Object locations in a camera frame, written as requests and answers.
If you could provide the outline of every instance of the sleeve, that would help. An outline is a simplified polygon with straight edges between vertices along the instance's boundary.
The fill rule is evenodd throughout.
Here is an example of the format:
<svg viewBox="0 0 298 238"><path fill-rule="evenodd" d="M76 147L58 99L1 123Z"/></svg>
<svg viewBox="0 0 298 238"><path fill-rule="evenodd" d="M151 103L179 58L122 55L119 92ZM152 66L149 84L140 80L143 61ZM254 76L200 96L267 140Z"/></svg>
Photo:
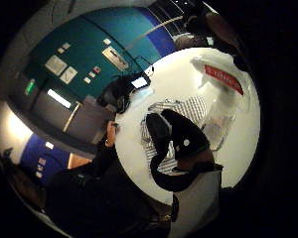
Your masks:
<svg viewBox="0 0 298 238"><path fill-rule="evenodd" d="M96 177L102 176L117 158L115 146L108 148L101 144L98 155L92 161L93 175Z"/></svg>

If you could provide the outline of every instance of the striped cloth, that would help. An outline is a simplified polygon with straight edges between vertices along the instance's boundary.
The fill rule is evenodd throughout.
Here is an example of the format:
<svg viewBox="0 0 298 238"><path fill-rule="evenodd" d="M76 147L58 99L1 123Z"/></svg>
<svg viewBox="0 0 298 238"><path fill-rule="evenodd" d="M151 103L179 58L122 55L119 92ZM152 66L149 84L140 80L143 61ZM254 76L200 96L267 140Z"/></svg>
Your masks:
<svg viewBox="0 0 298 238"><path fill-rule="evenodd" d="M149 106L148 114L153 112L160 114L164 109L171 109L175 112L178 112L179 114L190 119L200 128L204 123L207 112L206 104L203 98L201 96L193 96L184 102L172 99L166 99L162 102L156 102L153 105ZM151 159L157 155L157 153L149 134L148 128L146 126L145 118L141 121L141 137L142 145L144 147L147 157L147 163L149 166L149 175L151 177L150 162ZM175 160L175 151L171 141L169 144L168 154L164 161L160 164L158 171L170 175L172 173L172 168L174 168L176 165L177 161Z"/></svg>

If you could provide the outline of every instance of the teal wall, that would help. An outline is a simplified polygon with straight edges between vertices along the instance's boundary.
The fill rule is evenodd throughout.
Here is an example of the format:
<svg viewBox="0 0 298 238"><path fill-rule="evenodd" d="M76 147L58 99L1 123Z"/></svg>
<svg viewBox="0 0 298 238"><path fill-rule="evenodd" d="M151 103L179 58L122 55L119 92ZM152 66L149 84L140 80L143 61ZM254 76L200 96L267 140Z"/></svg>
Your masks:
<svg viewBox="0 0 298 238"><path fill-rule="evenodd" d="M29 78L35 78L37 86L44 85L41 89L53 88L70 102L82 102L87 95L97 97L113 76L122 73L101 53L108 47L103 40L110 39L110 45L128 61L130 69L140 71L149 65L142 59L135 61L134 58L142 56L151 62L161 58L153 43L144 38L130 52L126 53L124 48L152 27L154 26L150 21L134 8L110 8L85 14L46 36L31 52L32 59L25 74ZM58 48L64 43L72 46L59 54ZM78 71L69 84L62 82L45 67L53 55ZM96 78L90 78L90 84L85 83L84 78L95 66L102 69L101 73Z"/></svg>
<svg viewBox="0 0 298 238"><path fill-rule="evenodd" d="M136 8L106 8L85 14L83 17L106 31L124 48L135 38L155 27ZM158 50L147 37L138 41L129 53L134 58L142 56L151 62L161 58ZM149 66L142 59L138 62L143 69Z"/></svg>

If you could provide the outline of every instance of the white round table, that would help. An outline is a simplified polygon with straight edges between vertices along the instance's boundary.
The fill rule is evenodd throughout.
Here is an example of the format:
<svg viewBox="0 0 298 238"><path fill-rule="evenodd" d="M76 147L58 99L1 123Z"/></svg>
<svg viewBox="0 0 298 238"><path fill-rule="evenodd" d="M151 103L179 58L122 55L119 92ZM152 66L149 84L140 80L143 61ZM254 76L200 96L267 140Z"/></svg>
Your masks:
<svg viewBox="0 0 298 238"><path fill-rule="evenodd" d="M150 87L132 95L127 111L117 114L115 119L120 125L115 144L121 165L142 191L165 204L172 204L172 192L158 186L149 175L141 144L140 122L150 105L167 98L185 101L191 96L201 95L206 102L207 111L210 110L214 99L221 92L211 83L201 87L203 74L191 63L191 59L197 56L207 56L208 59L216 57L226 65L229 62L230 67L236 70L231 56L218 50L196 48L175 52L154 63L155 71L150 76ZM249 110L243 112L237 108L228 135L221 149L215 153L216 162L223 165L222 186L234 186L242 178L254 156L259 137L258 97L248 74L243 75L249 81Z"/></svg>

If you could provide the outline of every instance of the cable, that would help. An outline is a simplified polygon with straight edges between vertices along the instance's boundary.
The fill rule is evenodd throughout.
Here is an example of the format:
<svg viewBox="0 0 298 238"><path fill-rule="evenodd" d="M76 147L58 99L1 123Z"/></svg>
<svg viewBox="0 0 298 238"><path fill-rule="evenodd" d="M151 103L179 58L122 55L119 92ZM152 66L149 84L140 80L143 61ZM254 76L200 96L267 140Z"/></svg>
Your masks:
<svg viewBox="0 0 298 238"><path fill-rule="evenodd" d="M139 37L137 37L137 38L136 38L136 39L135 39L135 40L134 40L128 47L126 47L126 48L124 49L124 51L125 51L125 52L129 51L131 48L133 48L133 46L134 46L139 40L141 40L141 39L144 38L145 36L149 35L150 33L156 31L158 28L163 27L163 26L165 26L165 25L167 25L167 24L169 24L169 23L172 23L172 22L181 20L181 19L183 19L183 16L180 16L180 17L176 17L176 18L170 19L169 21L166 21L166 22L164 22L164 23L161 23L160 25L158 25L158 26L156 26L156 27L150 29L150 30L147 31L146 33L144 33L144 34L140 35Z"/></svg>
<svg viewBox="0 0 298 238"><path fill-rule="evenodd" d="M138 59L143 59L144 61L146 61L150 66L151 66L151 70L152 70L152 73L150 75L148 75L149 77L153 75L154 71L155 71L155 67L153 65L152 62L150 62L149 60L145 59L144 57L142 56L138 56L135 58L135 60L138 60Z"/></svg>

